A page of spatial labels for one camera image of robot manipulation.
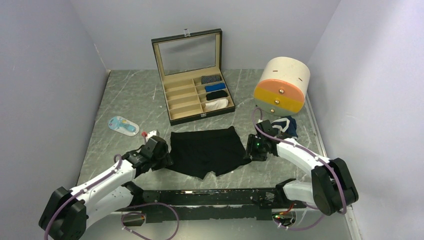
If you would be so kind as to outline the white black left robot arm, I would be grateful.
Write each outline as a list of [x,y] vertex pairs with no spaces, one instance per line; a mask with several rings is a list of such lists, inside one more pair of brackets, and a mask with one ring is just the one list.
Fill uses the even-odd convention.
[[155,204],[133,180],[172,165],[167,142],[154,135],[138,149],[116,154],[113,160],[113,166],[93,179],[71,189],[59,187],[51,194],[38,222],[44,239],[78,240],[112,212]]

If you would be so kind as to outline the black underwear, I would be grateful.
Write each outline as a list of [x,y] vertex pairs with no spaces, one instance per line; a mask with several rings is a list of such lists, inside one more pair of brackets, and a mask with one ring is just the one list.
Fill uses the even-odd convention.
[[252,162],[234,126],[172,132],[170,147],[173,164],[167,168],[202,180],[209,172],[218,177]]

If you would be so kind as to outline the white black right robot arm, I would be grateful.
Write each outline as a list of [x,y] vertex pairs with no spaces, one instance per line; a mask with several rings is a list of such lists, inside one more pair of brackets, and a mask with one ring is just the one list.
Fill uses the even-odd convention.
[[280,133],[269,120],[254,125],[256,134],[250,134],[246,157],[264,162],[268,155],[279,157],[296,165],[309,177],[309,182],[290,178],[276,185],[275,202],[282,208],[292,202],[314,205],[324,215],[344,213],[359,200],[347,163],[341,158],[321,156],[298,143],[288,134]]

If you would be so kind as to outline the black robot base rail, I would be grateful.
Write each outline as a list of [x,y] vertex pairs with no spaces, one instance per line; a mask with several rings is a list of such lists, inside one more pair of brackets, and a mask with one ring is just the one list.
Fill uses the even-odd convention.
[[300,201],[287,199],[276,188],[207,190],[145,190],[137,192],[124,211],[139,211],[147,223],[254,219],[268,221],[279,213],[305,209]]

